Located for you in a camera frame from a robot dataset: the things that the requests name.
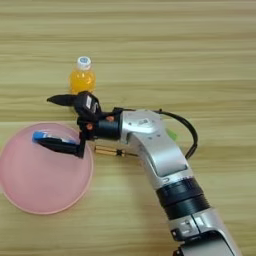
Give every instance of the orange bottle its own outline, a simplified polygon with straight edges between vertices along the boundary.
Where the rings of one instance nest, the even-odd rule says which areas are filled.
[[[92,62],[89,57],[82,56],[77,59],[77,66],[69,77],[72,94],[78,94],[81,91],[93,92],[96,78],[91,67]]]

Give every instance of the pink plate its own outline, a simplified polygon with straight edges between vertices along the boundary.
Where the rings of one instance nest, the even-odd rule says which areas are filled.
[[[0,182],[5,196],[23,211],[52,214],[76,203],[85,193],[93,171],[89,146],[85,157],[53,152],[32,142],[35,131],[79,140],[78,133],[60,124],[37,124],[23,129],[0,157]]]

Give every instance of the orange juice bottle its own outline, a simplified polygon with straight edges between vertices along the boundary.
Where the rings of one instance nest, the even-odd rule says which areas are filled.
[[[82,91],[93,92],[95,80],[91,59],[86,56],[79,57],[76,68],[73,69],[69,77],[71,93],[78,94]]]

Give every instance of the black cable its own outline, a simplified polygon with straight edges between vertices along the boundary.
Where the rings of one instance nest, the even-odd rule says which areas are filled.
[[[194,128],[194,126],[187,119],[185,119],[184,117],[181,117],[179,115],[176,115],[176,114],[173,114],[173,113],[170,113],[170,112],[162,111],[162,109],[159,109],[159,110],[154,111],[154,112],[157,113],[157,114],[172,117],[172,118],[176,119],[177,121],[179,121],[180,123],[182,123],[184,126],[186,126],[188,128],[188,130],[190,131],[190,133],[193,137],[193,144],[185,155],[186,159],[189,159],[195,153],[195,151],[197,149],[197,145],[198,145],[198,134],[197,134],[197,131]]]

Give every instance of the silver robot arm segment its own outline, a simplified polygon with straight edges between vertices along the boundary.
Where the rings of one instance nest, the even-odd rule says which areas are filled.
[[[121,142],[137,151],[168,216],[172,237],[180,242],[173,255],[242,256],[160,115],[149,110],[124,111],[121,123]]]

